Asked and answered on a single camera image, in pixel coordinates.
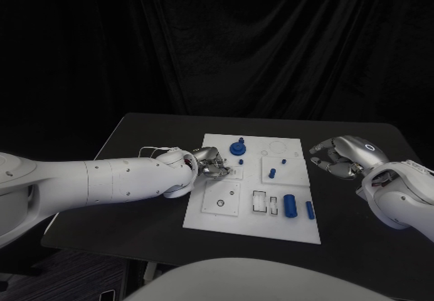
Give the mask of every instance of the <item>blue object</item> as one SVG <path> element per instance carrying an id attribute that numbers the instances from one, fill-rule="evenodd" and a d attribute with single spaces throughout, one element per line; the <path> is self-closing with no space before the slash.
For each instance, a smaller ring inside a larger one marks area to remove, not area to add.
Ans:
<path id="1" fill-rule="evenodd" d="M 312 201 L 306 202 L 309 219 L 315 219 L 315 209 L 312 207 Z"/>
<path id="2" fill-rule="evenodd" d="M 241 137 L 239 142 L 231 144 L 231 154 L 241 156 L 247 152 L 247 146 L 244 145 L 244 138 Z"/>
<path id="3" fill-rule="evenodd" d="M 276 175 L 276 169 L 273 168 L 273 169 L 270 170 L 269 177 L 270 177 L 272 179 L 275 179 L 275 175 Z"/>
<path id="4" fill-rule="evenodd" d="M 298 217 L 298 205 L 296 205 L 296 197 L 292 194 L 288 194 L 283 197 L 283 204 L 286 207 L 286 217 L 296 218 Z"/>

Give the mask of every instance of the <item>robotic hand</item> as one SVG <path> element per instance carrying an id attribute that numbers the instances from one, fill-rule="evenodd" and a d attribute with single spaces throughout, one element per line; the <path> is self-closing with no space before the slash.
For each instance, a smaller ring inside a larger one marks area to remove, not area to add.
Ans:
<path id="1" fill-rule="evenodd" d="M 161 194 L 178 198 L 194 190 L 201 174 L 230 173 L 215 147 L 192 153 L 166 150 L 156 159 L 77 162 L 38 162 L 0 153 L 0 247 L 61 211 Z"/>
<path id="2" fill-rule="evenodd" d="M 324 149 L 334 162 L 318 157 L 312 162 L 342 179 L 363 174 L 357 193 L 383 222 L 396 229 L 413 226 L 434 241 L 434 172 L 412 160 L 390 162 L 380 147 L 360 137 L 332 138 L 311 153 Z"/>

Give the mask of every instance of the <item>table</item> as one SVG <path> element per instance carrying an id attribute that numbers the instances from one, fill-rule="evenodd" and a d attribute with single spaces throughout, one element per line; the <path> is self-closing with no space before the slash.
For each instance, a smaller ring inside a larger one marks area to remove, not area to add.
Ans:
<path id="1" fill-rule="evenodd" d="M 434 300 L 434 243 L 416 229 L 391 229 L 378 220 L 355 194 L 361 179 L 344 181 L 309 162 L 311 147 L 348 134 L 373 141 L 391 161 L 420 162 L 399 129 L 390 124 L 127 114 L 97 159 L 138 157 L 143 146 L 192 150 L 205 133 L 302 139 L 322 245 L 185 229 L 189 194 L 63 212 L 42 245 L 172 265 L 259 258 L 339 277 L 388 297 Z"/>

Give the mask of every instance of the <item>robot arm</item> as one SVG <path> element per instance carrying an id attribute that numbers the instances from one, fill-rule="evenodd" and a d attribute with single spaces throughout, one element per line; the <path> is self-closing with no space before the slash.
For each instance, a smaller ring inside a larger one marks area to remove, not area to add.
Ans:
<path id="1" fill-rule="evenodd" d="M 178 148 L 156 159 L 38 162 L 0 153 L 0 247 L 45 218 L 73 208 L 123 203 L 194 189 L 201 174 L 230 173 L 218 149 Z"/>
<path id="2" fill-rule="evenodd" d="M 380 147 L 354 136 L 332 138 L 311 153 L 329 150 L 334 161 L 312 162 L 335 176 L 365 176 L 358 195 L 383 222 L 396 229 L 413 226 L 434 241 L 434 176 L 414 161 L 390 162 Z"/>

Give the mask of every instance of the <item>black backdrop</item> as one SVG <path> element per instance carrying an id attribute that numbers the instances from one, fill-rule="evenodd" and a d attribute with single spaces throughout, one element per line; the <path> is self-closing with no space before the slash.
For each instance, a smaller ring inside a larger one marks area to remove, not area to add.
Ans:
<path id="1" fill-rule="evenodd" d="M 388 122 L 434 166 L 432 1 L 6 0 L 0 18 L 0 151 L 93 159 L 146 112 Z"/>

